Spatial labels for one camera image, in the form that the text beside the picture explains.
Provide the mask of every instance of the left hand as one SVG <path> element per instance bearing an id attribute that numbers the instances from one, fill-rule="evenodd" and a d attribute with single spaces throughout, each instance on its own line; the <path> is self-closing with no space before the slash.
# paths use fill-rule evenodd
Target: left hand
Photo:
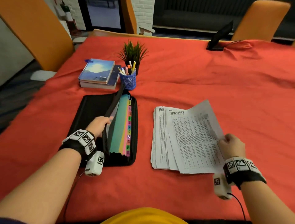
<path id="1" fill-rule="evenodd" d="M 96 117 L 93 121 L 87 126 L 86 130 L 94 134 L 94 137 L 101 137 L 102 131 L 106 124 L 110 124 L 111 121 L 108 117 Z"/>

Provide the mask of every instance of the wrist strap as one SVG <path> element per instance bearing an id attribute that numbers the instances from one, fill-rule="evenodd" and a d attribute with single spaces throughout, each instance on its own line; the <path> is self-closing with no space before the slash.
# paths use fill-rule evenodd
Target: wrist strap
<path id="1" fill-rule="evenodd" d="M 241 184 L 243 182 L 262 181 L 266 183 L 265 178 L 254 165 L 253 161 L 243 157 L 227 159 L 223 170 L 227 183 L 231 184 L 234 182 L 239 189 L 241 189 Z"/>
<path id="2" fill-rule="evenodd" d="M 64 148 L 76 150 L 81 155 L 82 160 L 89 161 L 97 150 L 94 134 L 79 129 L 62 141 L 59 150 Z"/>

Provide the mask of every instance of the orange chair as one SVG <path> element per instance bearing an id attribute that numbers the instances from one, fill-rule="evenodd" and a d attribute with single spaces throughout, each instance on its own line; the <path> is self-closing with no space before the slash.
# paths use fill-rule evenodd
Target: orange chair
<path id="1" fill-rule="evenodd" d="M 271 41 L 290 7 L 290 3 L 281 1 L 253 2 L 232 36 L 232 41 L 249 39 Z"/>
<path id="2" fill-rule="evenodd" d="M 126 33 L 137 34 L 137 22 L 134 14 L 134 10 L 131 4 L 131 0 L 121 0 L 122 14 L 125 23 Z M 139 26 L 139 30 L 141 35 L 144 32 L 154 33 L 154 29 L 149 29 L 143 25 Z"/>
<path id="3" fill-rule="evenodd" d="M 56 72 L 73 54 L 73 42 L 43 0 L 0 0 L 0 17 L 43 70 Z"/>

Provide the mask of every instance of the yellow shirt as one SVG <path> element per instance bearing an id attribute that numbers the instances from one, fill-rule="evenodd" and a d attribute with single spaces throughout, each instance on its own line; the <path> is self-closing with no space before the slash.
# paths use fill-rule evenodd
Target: yellow shirt
<path id="1" fill-rule="evenodd" d="M 117 214 L 102 224 L 187 224 L 182 219 L 155 208 L 138 208 Z"/>

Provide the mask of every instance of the potted plant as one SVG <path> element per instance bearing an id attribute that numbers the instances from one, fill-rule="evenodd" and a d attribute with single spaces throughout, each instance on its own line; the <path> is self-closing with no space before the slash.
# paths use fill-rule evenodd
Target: potted plant
<path id="1" fill-rule="evenodd" d="M 129 65 L 129 61 L 131 61 L 132 65 L 133 62 L 136 61 L 136 75 L 138 75 L 140 62 L 145 56 L 147 56 L 147 49 L 144 45 L 140 44 L 138 41 L 136 45 L 133 45 L 130 40 L 128 41 L 128 44 L 124 43 L 124 47 L 119 53 L 119 58 L 125 62 L 126 66 Z"/>

